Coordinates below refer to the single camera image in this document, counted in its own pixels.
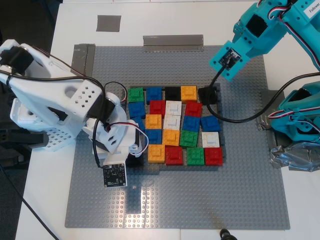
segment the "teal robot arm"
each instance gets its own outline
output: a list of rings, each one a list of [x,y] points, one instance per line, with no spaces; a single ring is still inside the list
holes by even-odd
[[[262,0],[234,25],[234,38],[211,59],[210,65],[228,81],[250,61],[267,54],[291,34],[320,71],[320,0]]]
[[[234,38],[214,56],[210,65],[228,81],[250,61],[267,54],[291,34],[320,71],[320,0],[260,0],[234,25]],[[320,82],[293,91],[269,116],[271,126],[293,141],[320,144]]]

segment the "green lego brick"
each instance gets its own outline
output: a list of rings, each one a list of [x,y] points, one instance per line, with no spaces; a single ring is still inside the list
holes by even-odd
[[[188,147],[186,149],[187,165],[205,165],[203,147]]]
[[[182,147],[196,147],[198,140],[198,133],[194,131],[181,131],[180,146]]]
[[[128,101],[129,101],[129,103],[143,102],[144,101],[144,89],[142,87],[129,88],[128,89]]]

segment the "white lego brick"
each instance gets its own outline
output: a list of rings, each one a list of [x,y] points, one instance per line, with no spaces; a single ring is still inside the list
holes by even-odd
[[[180,130],[180,120],[179,115],[164,115],[163,129]]]
[[[219,133],[214,132],[202,132],[202,147],[203,148],[219,148]]]
[[[165,102],[165,114],[181,116],[181,101],[166,101]]]

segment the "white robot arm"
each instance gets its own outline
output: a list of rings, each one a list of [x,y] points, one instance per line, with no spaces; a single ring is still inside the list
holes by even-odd
[[[76,76],[66,65],[31,46],[7,40],[0,47],[0,81],[17,97],[10,118],[31,132],[47,132],[46,150],[68,145],[83,129],[91,140],[96,135],[95,157],[96,161],[97,156],[104,159],[103,165],[124,164],[128,154],[141,154],[136,129],[114,123],[137,124],[127,120],[119,98],[105,93],[97,80]],[[107,131],[109,124],[114,126]]]

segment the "red lego brick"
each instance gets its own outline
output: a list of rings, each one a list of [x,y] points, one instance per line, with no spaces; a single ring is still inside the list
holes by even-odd
[[[165,164],[183,165],[184,159],[182,154],[182,147],[165,147]]]
[[[211,166],[222,166],[224,164],[221,147],[205,147],[204,163]]]
[[[151,100],[150,101],[150,114],[161,114],[164,118],[166,114],[166,101],[165,100]]]
[[[202,103],[188,101],[185,107],[185,116],[200,118],[202,113]]]

